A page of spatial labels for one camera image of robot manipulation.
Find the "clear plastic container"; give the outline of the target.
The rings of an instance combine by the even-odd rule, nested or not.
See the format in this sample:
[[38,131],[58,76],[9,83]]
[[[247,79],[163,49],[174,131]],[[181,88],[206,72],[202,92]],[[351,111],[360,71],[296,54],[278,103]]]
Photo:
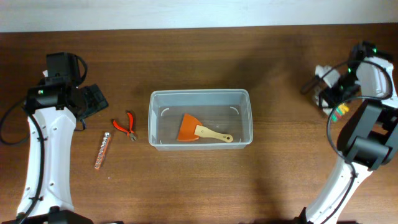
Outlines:
[[[194,116],[231,142],[212,138],[178,141],[183,117]],[[159,151],[243,149],[253,140],[252,109],[245,89],[162,90],[150,96],[149,144]]]

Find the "orange scraper wooden handle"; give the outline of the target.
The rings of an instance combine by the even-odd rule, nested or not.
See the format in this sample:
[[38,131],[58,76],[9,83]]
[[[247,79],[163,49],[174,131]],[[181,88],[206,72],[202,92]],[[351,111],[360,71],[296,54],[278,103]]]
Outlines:
[[223,134],[205,127],[196,117],[185,113],[180,125],[177,140],[181,142],[196,141],[199,138],[212,138],[223,142],[233,142],[230,134]]

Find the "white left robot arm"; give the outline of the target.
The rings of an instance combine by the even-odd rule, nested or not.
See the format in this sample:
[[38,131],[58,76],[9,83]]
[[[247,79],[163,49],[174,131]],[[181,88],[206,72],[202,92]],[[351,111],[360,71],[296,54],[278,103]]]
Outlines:
[[13,223],[91,223],[75,213],[70,154],[76,124],[107,108],[97,85],[82,86],[85,61],[72,53],[48,54],[47,74],[22,99],[29,124],[29,161]]

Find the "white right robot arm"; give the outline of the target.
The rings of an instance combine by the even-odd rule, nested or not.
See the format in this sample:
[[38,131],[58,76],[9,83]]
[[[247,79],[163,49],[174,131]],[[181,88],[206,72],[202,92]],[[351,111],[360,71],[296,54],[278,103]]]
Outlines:
[[317,66],[301,88],[313,91],[316,106],[328,116],[326,136],[336,164],[319,196],[294,223],[338,223],[356,189],[397,154],[397,92],[393,56],[371,42],[355,45],[343,65]]

